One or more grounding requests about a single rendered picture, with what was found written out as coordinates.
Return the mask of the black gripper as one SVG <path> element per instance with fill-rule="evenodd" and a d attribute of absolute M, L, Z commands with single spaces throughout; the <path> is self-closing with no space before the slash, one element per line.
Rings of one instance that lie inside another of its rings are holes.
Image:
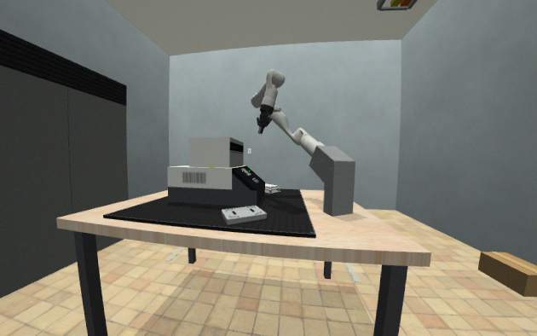
<path fill-rule="evenodd" d="M 262 111 L 261 111 L 262 110 Z M 267 127 L 269 125 L 269 123 L 272 121 L 272 119 L 270 118 L 270 114 L 273 113 L 274 111 L 274 108 L 269 106 L 269 105 L 266 105 L 266 104 L 262 104 L 261 107 L 260 107 L 260 111 L 261 111 L 261 115 L 259 118 L 257 118 L 257 125 L 259 125 L 259 130 L 258 130 L 258 133 L 259 134 L 262 134 L 263 133 L 263 129 L 265 127 Z M 264 114 L 264 115 L 263 115 Z M 260 120 L 259 120 L 260 119 Z M 263 122 L 265 121 L 265 122 Z M 259 124 L 260 123 L 260 124 Z"/>

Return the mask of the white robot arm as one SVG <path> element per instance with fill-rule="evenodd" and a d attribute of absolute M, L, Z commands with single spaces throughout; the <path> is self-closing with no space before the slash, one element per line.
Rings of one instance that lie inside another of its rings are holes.
<path fill-rule="evenodd" d="M 325 146 L 321 142 L 317 142 L 308 133 L 305 133 L 303 129 L 299 128 L 294 134 L 291 133 L 287 117 L 281 112 L 280 107 L 276 107 L 275 100 L 278 94 L 278 88 L 285 82 L 285 76 L 271 69 L 267 73 L 266 82 L 263 87 L 251 98 L 251 104 L 255 108 L 259 108 L 262 104 L 269 105 L 274 108 L 270 118 L 298 145 L 312 157 L 315 151 L 316 145 Z M 275 85 L 276 86 L 275 86 Z M 266 91 L 265 91 L 266 90 Z M 260 101 L 262 101 L 260 103 Z M 279 110 L 279 111 L 277 111 Z M 278 113 L 276 113 L 278 112 Z M 302 140 L 301 140 L 302 138 Z"/>

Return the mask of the white thermal cycler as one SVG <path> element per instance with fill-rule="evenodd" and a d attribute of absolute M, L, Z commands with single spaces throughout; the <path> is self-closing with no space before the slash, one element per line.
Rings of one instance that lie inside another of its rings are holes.
<path fill-rule="evenodd" d="M 189 137 L 189 165 L 184 165 L 188 167 L 167 167 L 168 202 L 258 206 L 265 181 L 243 166 L 243 160 L 243 142 L 231 137 Z"/>

